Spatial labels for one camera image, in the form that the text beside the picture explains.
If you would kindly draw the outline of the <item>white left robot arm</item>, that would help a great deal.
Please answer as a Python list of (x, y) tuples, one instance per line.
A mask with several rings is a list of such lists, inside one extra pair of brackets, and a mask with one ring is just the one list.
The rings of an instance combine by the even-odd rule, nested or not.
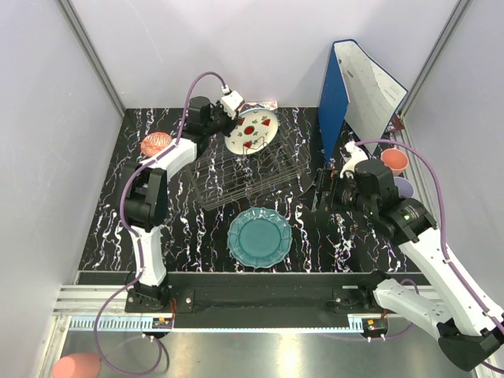
[(176, 138), (126, 172), (120, 194), (119, 215), (132, 239), (136, 274), (133, 284), (147, 287), (143, 303), (154, 312), (164, 310), (170, 293), (161, 287), (167, 271), (162, 260), (161, 224), (168, 212), (168, 183), (181, 169), (202, 156), (209, 138), (221, 133), (230, 136), (239, 123), (244, 99), (238, 91), (211, 103), (203, 96), (188, 101)]

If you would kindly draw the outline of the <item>lavender plastic cup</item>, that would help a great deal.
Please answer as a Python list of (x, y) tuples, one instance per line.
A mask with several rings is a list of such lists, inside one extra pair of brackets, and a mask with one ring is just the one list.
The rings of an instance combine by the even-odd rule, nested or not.
[(401, 198), (412, 198), (414, 196), (414, 187), (407, 179), (401, 176), (394, 177), (395, 186), (398, 188), (398, 195)]

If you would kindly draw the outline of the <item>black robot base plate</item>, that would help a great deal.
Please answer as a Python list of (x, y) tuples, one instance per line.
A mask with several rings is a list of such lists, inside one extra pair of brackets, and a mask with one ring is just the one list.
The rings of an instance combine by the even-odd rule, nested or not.
[(307, 309), (318, 313), (379, 310), (372, 291), (391, 275), (364, 273), (170, 272), (154, 289), (128, 291), (128, 313), (197, 313), (207, 309)]

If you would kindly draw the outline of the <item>blue white patterned bowl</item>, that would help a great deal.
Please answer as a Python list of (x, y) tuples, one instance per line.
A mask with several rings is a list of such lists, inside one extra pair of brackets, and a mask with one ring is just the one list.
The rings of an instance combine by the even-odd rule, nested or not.
[(165, 132), (154, 132), (146, 136), (140, 145), (141, 152), (151, 158), (163, 151), (172, 142), (172, 137)]

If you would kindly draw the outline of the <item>white plate with red pattern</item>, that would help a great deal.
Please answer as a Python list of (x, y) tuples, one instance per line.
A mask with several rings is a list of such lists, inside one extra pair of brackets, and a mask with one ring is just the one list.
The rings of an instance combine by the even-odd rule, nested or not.
[(264, 150), (276, 137), (279, 121), (267, 109), (249, 109), (240, 115), (230, 136), (224, 137), (226, 148), (235, 155), (250, 155)]

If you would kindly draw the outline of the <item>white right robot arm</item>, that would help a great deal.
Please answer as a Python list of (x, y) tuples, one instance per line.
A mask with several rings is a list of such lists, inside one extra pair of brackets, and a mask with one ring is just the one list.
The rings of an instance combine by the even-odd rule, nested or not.
[(343, 207), (367, 216), (373, 227), (419, 268), (442, 300), (432, 302), (375, 271), (358, 285), (358, 305), (397, 313), (423, 329), (450, 362), (466, 372), (503, 345), (503, 310), (488, 298), (441, 243), (441, 229), (416, 199), (402, 198), (392, 171), (380, 160), (364, 160), (351, 170), (321, 169), (316, 189), (324, 207)]

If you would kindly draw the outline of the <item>teal scalloped plate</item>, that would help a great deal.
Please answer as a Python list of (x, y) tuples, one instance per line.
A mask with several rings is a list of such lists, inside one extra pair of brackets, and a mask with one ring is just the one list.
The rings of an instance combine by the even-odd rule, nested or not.
[(268, 269), (280, 263), (291, 243), (291, 226), (274, 209), (254, 207), (242, 211), (228, 229), (231, 255), (249, 268)]

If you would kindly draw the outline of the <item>wire dish rack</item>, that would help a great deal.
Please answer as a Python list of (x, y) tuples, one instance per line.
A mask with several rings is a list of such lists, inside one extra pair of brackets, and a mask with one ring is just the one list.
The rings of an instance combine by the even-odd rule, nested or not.
[(197, 202), (206, 210), (287, 186), (309, 168), (308, 128), (285, 109), (279, 132), (263, 150), (235, 155), (215, 137), (201, 158), (184, 170)]

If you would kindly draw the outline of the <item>pink plastic cup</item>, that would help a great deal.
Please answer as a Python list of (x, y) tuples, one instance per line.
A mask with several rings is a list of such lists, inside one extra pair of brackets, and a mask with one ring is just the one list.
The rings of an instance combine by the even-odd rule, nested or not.
[(410, 164), (406, 153), (395, 148), (384, 150), (380, 155), (380, 160), (392, 171), (394, 176), (403, 174)]

